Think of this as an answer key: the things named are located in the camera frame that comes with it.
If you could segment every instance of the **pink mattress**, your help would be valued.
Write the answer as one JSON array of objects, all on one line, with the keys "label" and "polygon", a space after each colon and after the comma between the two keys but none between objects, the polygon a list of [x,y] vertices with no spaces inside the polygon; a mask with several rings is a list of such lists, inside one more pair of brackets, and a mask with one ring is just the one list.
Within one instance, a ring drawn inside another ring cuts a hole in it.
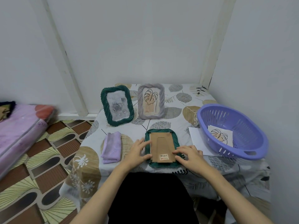
[{"label": "pink mattress", "polygon": [[16,105],[0,122],[0,179],[45,132],[55,112],[49,105]]}]

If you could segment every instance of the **purple plastic basket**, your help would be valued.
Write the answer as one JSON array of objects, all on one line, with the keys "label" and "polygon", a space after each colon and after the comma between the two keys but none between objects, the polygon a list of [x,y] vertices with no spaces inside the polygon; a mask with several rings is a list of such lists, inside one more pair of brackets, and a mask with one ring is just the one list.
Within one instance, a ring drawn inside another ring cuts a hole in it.
[{"label": "purple plastic basket", "polygon": [[[241,112],[219,104],[203,105],[197,111],[197,119],[212,150],[229,158],[256,160],[265,157],[268,139],[263,131]],[[209,125],[233,131],[230,147],[211,135]]]}]

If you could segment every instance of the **green picture frame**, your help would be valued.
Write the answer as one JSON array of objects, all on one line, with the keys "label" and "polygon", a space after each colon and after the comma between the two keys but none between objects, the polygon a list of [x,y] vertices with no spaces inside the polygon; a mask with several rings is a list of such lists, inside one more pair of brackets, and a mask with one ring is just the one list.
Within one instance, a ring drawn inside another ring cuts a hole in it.
[{"label": "green picture frame", "polygon": [[[171,133],[172,139],[173,139],[173,144],[174,144],[174,149],[176,149],[177,147],[180,146],[180,144],[178,143],[178,137],[177,137],[176,133],[171,129],[150,129],[145,133],[144,141],[148,141],[150,139],[151,133]],[[150,154],[150,145],[145,146],[145,154]],[[172,162],[172,163],[156,163],[156,162],[152,162],[149,159],[149,160],[147,160],[147,162],[149,163],[149,166],[153,167],[153,168],[162,168],[162,167],[176,168],[176,167],[181,166],[181,164],[177,161]]]},{"label": "green picture frame", "polygon": [[[112,114],[111,114],[110,109],[109,109],[109,103],[107,101],[107,94],[111,93],[111,92],[118,91],[118,90],[122,90],[122,91],[125,92],[125,97],[126,97],[127,102],[128,102],[128,109],[129,109],[130,115],[129,115],[128,118],[121,119],[119,121],[113,121],[112,120]],[[117,127],[121,124],[129,123],[133,120],[133,118],[134,118],[133,104],[132,104],[132,100],[131,100],[131,96],[130,96],[130,91],[126,86],[120,85],[120,86],[104,88],[101,92],[101,101],[102,101],[102,104],[103,104],[103,109],[104,109],[104,112],[105,112],[105,115],[106,115],[106,118],[107,118],[107,122],[111,126]]]}]

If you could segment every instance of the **forearm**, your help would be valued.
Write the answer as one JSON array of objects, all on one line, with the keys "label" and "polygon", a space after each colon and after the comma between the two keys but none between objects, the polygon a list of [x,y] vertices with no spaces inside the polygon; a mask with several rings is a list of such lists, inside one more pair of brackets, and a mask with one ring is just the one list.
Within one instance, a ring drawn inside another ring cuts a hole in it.
[{"label": "forearm", "polygon": [[238,224],[273,224],[262,212],[241,195],[216,169],[205,176],[224,201]]},{"label": "forearm", "polygon": [[116,193],[128,174],[122,165],[118,165],[104,184],[81,209],[71,224],[101,224],[104,222]]}]

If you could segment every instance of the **black pants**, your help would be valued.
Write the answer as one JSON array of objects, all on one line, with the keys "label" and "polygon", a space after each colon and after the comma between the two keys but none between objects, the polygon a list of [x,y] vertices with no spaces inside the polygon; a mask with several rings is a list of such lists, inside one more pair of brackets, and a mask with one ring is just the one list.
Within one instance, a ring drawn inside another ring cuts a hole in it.
[{"label": "black pants", "polygon": [[173,174],[129,173],[108,212],[113,223],[199,223],[183,183]]}]

